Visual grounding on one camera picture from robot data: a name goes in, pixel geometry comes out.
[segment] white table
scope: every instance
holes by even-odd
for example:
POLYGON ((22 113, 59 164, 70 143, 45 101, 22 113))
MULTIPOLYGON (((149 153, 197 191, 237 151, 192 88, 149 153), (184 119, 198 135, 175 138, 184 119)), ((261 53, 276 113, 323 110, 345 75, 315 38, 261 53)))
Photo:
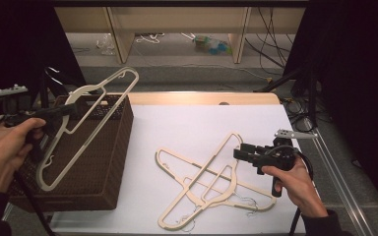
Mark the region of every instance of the white table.
MULTIPOLYGON (((157 93, 159 95, 175 96, 173 93, 157 93)), ((260 93, 229 93, 224 97, 227 97, 225 101, 228 103, 237 103, 229 97, 245 95, 260 97, 260 93)), ((159 216, 181 192, 182 187, 157 166, 157 149, 169 148, 205 163, 230 132, 238 133, 244 143, 272 146, 275 131, 280 128, 291 130, 284 108, 275 102, 254 105, 165 105, 178 100, 165 99, 159 102, 161 105, 141 105, 133 103, 133 95, 130 95, 130 100, 134 123, 117 208, 55 212, 51 221, 55 232, 62 235, 187 234, 182 230, 167 231, 158 226, 159 216)), ((220 161, 232 162, 233 148, 229 145, 223 149, 220 161)), ((272 177, 257 175, 256 171, 250 163, 239 161, 236 167, 237 180, 270 192, 272 177)), ((268 202, 266 198, 249 196, 238 187, 236 192, 241 197, 254 198, 258 205, 268 202)), ((188 209, 176 215, 183 216, 194 209, 190 202, 186 204, 188 209)), ((268 211, 248 216, 249 210, 246 209, 216 206, 207 208, 196 217, 195 224, 189 223, 184 229, 190 230, 191 234, 287 233, 295 210, 296 206, 284 191, 275 206, 268 211)), ((296 232, 304 232, 301 219, 296 232)))

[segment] human hand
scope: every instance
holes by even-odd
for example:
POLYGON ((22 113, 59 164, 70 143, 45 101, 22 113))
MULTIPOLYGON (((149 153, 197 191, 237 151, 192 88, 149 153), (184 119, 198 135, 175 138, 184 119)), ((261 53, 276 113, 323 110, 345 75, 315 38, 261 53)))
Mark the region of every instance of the human hand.
POLYGON ((262 171, 281 179, 281 181, 277 181, 274 188, 280 192, 285 187, 290 200, 300 208, 303 215, 308 217, 328 216, 299 156, 296 156, 294 166, 289 171, 280 170, 275 166, 263 166, 262 171))
POLYGON ((44 125, 45 121, 39 118, 30 118, 11 128, 0 124, 0 192, 7 192, 14 172, 21 167, 32 149, 31 144, 26 144, 27 134, 32 132, 34 139, 40 139, 43 133, 39 128, 44 125))

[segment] clothes hanger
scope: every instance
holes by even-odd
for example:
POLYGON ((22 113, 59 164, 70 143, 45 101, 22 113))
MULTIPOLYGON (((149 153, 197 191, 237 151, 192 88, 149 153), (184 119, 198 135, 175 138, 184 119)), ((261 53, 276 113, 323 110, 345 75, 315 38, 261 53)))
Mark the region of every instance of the clothes hanger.
POLYGON ((85 114, 85 116, 79 121, 79 123, 72 129, 68 130, 66 128, 69 117, 70 116, 63 116, 63 121, 60 129, 58 130, 56 136, 49 144, 49 148, 44 154, 44 159, 38 164, 37 170, 36 170, 36 183, 43 191, 51 191, 57 185, 60 183, 60 181, 64 178, 64 176, 69 172, 70 168, 75 164, 75 162, 78 160, 78 158, 81 156, 81 154, 86 150, 90 142, 94 139, 94 137, 97 135, 97 133, 100 131, 100 129, 103 127, 103 125, 106 123, 106 121, 109 119, 109 117, 114 113, 116 108, 121 104, 121 102, 124 100, 124 98, 127 96, 128 92, 134 87, 134 85, 138 82, 139 75, 137 71, 130 67, 124 67, 114 74, 112 74, 110 77, 103 80, 98 85, 91 85, 91 86, 83 86, 80 88, 77 88, 75 91, 71 92, 69 97, 67 98, 65 104, 71 104, 74 103, 79 97, 81 97, 83 94, 96 90, 96 89, 102 89, 103 93, 100 96, 100 98, 94 103, 94 105, 89 109, 89 111, 85 114), (115 79, 121 79, 125 77, 125 74, 127 72, 132 73, 135 76, 135 79, 130 84, 128 88, 125 89, 125 91, 122 93, 122 95, 118 98, 117 101, 113 104, 113 106, 110 108, 110 110, 106 113, 106 115, 100 120, 99 124, 97 124, 96 128, 92 131, 90 136, 87 138, 87 140, 83 143, 83 145, 79 148, 79 150, 76 152, 76 154, 72 157, 72 159, 69 161, 69 163, 64 167, 64 169, 60 172, 60 174, 56 177, 56 179, 51 184, 45 183, 43 179, 43 170, 51 165, 52 158, 57 158, 57 156, 53 156, 52 153, 57 146, 58 142, 60 141, 60 138, 63 134, 66 135, 72 135, 75 133, 75 131, 83 124, 85 119, 92 113, 92 111, 96 108, 97 105, 100 104, 102 99, 106 96, 106 86, 110 82, 114 81, 115 79))
POLYGON ((179 230, 185 227, 189 222, 191 222, 197 215, 199 215, 202 211, 207 209, 208 207, 217 207, 217 206, 231 206, 231 207, 239 207, 239 208, 245 208, 250 209, 254 211, 265 211, 270 208, 272 208, 276 203, 276 198, 272 196, 270 192, 267 192, 265 190, 258 189, 254 186, 251 186, 247 183, 244 183, 242 181, 239 181, 236 176, 236 166, 238 163, 238 160, 233 160, 230 164, 225 165, 220 171, 213 170, 209 168, 209 165, 213 162, 213 160, 217 157, 217 155, 221 152, 222 148, 225 146, 225 144, 228 143, 231 137, 236 137, 238 139, 238 144, 240 145, 242 143, 242 139, 238 134, 230 133, 228 134, 225 139, 222 141, 222 143, 219 145, 218 149, 215 151, 215 153, 212 155, 212 157, 207 161, 206 164, 202 165, 197 163, 196 161, 187 158, 183 155, 180 155, 170 149, 167 148, 159 148, 156 152, 156 163, 157 165, 165 171, 170 177, 172 177, 176 182, 178 182, 182 187, 183 190, 179 193, 179 195, 174 199, 174 201, 167 207, 167 209, 161 214, 161 216, 158 218, 158 225, 161 228, 167 229, 167 230, 179 230), (174 173, 168 165, 161 161, 160 155, 162 153, 167 153, 173 157, 176 157, 180 160, 185 161, 186 163, 189 163, 191 165, 194 165, 200 170, 197 172, 197 174, 194 177, 180 177, 178 174, 174 173), (226 168, 231 169, 231 175, 225 175, 223 172, 226 168), (202 174, 205 172, 209 172, 213 175, 215 175, 214 180, 210 184, 202 183, 199 178, 202 174), (225 191, 220 191, 214 187, 215 183, 218 181, 219 178, 222 178, 226 181, 229 181, 229 186, 225 191), (195 184, 201 184, 202 186, 206 187, 206 190, 203 192, 201 197, 196 196, 192 191, 191 188, 195 184), (268 203, 267 206, 251 206, 247 204, 237 203, 230 201, 229 198, 233 195, 236 195, 235 189, 237 186, 242 186, 246 189, 252 190, 258 194, 261 194, 263 196, 268 197, 271 201, 268 203), (215 191, 219 193, 218 196, 207 199, 206 195, 210 191, 215 191), (164 220, 167 218, 167 216, 173 211, 173 209, 182 201, 184 197, 187 197, 193 204, 195 204, 196 209, 192 214, 185 215, 185 218, 179 220, 176 224, 169 224, 164 222, 164 220))

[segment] metal bracket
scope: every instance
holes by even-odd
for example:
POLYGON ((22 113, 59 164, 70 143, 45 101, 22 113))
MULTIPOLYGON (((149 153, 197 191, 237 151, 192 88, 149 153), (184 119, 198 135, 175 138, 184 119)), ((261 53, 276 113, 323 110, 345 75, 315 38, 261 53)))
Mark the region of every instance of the metal bracket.
POLYGON ((279 129, 275 133, 275 137, 285 138, 285 139, 305 140, 305 139, 317 139, 318 135, 317 134, 306 134, 306 133, 301 133, 301 132, 279 129))
POLYGON ((25 86, 14 85, 12 88, 0 89, 0 96, 28 91, 25 86))

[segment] wicker basket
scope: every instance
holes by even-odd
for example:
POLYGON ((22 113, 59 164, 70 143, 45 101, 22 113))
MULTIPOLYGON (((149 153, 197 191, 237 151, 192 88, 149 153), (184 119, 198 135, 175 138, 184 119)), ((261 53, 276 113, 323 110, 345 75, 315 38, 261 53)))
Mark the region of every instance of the wicker basket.
MULTIPOLYGON (((46 183, 54 181, 119 96, 107 95, 73 135, 62 136, 53 152, 52 164, 43 171, 46 183)), ((67 96, 58 97, 56 105, 64 104, 66 98, 67 96)), ((71 116, 67 127, 74 127, 97 99, 97 95, 79 98, 76 102, 79 115, 71 116)), ((126 97, 53 191, 45 192, 37 186, 36 164, 31 158, 26 159, 20 173, 43 211, 116 208, 133 118, 130 101, 126 97)), ((53 132, 56 132, 61 119, 54 123, 53 132)), ((9 195, 11 204, 33 211, 16 181, 12 184, 9 195)))

